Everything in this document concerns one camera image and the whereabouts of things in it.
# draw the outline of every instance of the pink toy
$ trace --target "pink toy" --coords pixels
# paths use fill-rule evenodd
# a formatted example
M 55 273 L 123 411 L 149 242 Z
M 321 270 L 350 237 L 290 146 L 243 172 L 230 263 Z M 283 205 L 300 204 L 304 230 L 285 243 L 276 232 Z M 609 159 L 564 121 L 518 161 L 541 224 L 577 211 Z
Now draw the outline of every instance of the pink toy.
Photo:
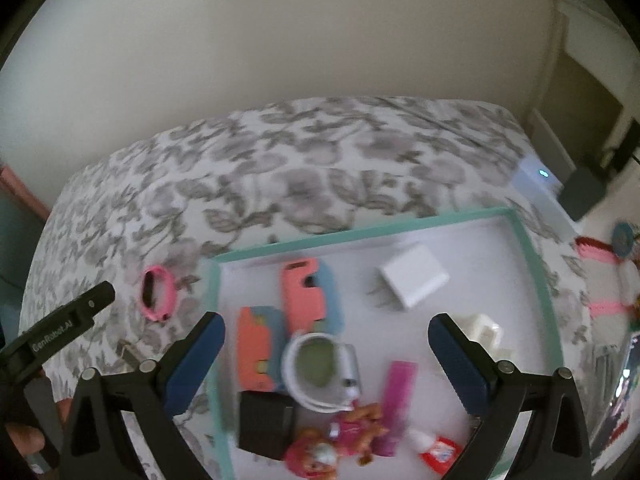
M 154 298 L 156 282 L 164 287 L 162 297 Z M 166 267 L 154 265 L 145 270 L 138 305 L 142 314 L 151 321 L 166 321 L 174 313 L 177 291 L 174 276 Z
M 305 428 L 287 449 L 287 468 L 300 478 L 335 480 L 342 457 L 358 455 L 358 464 L 367 465 L 373 460 L 371 441 L 388 431 L 381 418 L 380 405 L 369 404 L 336 415 L 329 438 L 316 428 Z

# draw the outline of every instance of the pink comb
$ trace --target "pink comb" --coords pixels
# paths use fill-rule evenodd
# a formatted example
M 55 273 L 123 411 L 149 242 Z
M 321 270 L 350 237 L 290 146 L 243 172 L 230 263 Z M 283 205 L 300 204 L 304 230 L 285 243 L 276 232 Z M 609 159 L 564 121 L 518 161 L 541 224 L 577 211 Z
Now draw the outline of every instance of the pink comb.
M 378 456 L 395 456 L 402 440 L 406 420 L 414 393 L 418 365 L 406 361 L 393 361 L 386 375 L 385 396 L 382 401 L 382 425 L 389 429 L 384 436 L 374 439 L 371 450 Z

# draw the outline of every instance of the blue gripper pad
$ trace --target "blue gripper pad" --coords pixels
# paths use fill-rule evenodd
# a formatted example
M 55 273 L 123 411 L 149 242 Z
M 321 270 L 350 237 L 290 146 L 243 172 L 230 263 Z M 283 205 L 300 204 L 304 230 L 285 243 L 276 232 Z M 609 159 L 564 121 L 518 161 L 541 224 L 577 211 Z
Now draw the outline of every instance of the blue gripper pad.
M 168 416 L 184 413 L 225 343 L 225 322 L 207 312 L 160 360 L 158 385 Z
M 428 337 L 431 350 L 466 412 L 484 417 L 489 412 L 492 397 L 492 385 L 485 377 L 493 375 L 491 364 L 494 361 L 478 343 L 469 341 L 447 314 L 438 314 L 431 319 Z M 486 372 L 484 376 L 478 368 L 477 358 L 482 365 L 488 366 L 488 369 L 482 366 Z
M 316 285 L 322 288 L 326 319 L 324 331 L 331 335 L 340 335 L 344 331 L 344 317 L 340 306 L 340 297 L 335 286 L 334 275 L 329 266 L 318 258 L 318 270 L 314 278 Z

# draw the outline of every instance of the pink wristband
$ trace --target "pink wristband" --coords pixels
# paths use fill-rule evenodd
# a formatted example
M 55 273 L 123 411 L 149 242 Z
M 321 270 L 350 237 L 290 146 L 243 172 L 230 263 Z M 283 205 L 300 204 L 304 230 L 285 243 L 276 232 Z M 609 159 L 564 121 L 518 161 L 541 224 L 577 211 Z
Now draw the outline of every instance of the pink wristband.
M 165 321 L 174 313 L 177 291 L 174 276 L 166 267 L 154 265 L 145 270 L 140 288 L 138 306 L 142 314 L 151 321 Z M 153 291 L 157 290 L 156 282 L 164 285 L 164 294 L 153 301 Z
M 589 304 L 591 319 L 598 316 L 613 316 L 614 314 L 628 314 L 634 309 L 633 305 L 625 306 L 619 301 L 594 301 Z

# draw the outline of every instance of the red bottle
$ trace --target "red bottle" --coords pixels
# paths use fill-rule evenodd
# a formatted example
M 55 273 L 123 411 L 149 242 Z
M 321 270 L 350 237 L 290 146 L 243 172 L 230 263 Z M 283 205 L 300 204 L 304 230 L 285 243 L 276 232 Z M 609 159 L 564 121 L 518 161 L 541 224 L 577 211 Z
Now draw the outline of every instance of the red bottle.
M 406 436 L 422 461 L 439 475 L 444 475 L 462 452 L 453 440 L 409 428 Z

